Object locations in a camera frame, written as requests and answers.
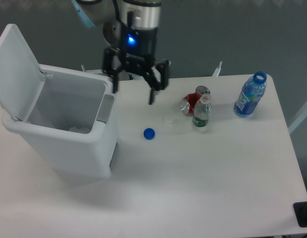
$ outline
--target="blue led light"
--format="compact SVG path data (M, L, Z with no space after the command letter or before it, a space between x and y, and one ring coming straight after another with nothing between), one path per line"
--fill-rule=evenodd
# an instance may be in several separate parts
M135 43L136 40L131 35L128 35L128 44L133 46Z

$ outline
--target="clear plastic bottle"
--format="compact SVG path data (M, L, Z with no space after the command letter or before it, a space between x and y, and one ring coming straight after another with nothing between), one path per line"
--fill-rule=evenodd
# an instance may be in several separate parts
M206 126L211 110L211 95L204 93L194 107L193 124L197 127Z
M234 111L238 116L246 118L254 112L266 90L266 80L267 75L259 71L246 81L234 105Z

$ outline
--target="gray floor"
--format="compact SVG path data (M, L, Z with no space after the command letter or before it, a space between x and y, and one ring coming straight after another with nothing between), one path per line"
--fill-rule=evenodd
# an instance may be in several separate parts
M16 23L39 63L97 69L102 27L86 29L70 0L1 0L0 34ZM307 100L307 0L165 0L157 59L172 77L266 71L274 78L287 123ZM292 135L307 176L307 120Z

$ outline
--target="crushed soda can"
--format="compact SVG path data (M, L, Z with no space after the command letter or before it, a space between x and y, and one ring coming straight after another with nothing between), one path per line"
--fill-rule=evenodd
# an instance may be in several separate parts
M195 89L195 93L188 94L182 99L180 103L180 108L184 115L194 114L194 106L201 98L203 93L211 94L210 90L207 87L200 85Z

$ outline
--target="white trash can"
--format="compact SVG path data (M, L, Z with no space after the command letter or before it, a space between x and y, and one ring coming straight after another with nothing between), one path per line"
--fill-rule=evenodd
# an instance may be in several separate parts
M2 123L54 168L107 178L118 141L108 77L38 64L18 27L0 37Z

